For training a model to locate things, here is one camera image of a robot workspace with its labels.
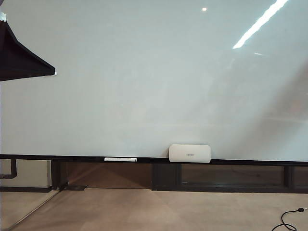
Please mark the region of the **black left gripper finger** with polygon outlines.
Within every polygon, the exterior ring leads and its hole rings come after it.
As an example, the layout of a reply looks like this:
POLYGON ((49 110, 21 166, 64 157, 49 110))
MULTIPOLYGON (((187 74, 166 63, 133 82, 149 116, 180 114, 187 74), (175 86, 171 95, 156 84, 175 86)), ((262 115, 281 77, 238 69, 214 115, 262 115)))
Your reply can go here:
POLYGON ((15 37, 7 22, 0 22, 0 80, 55 75, 56 69, 15 37))

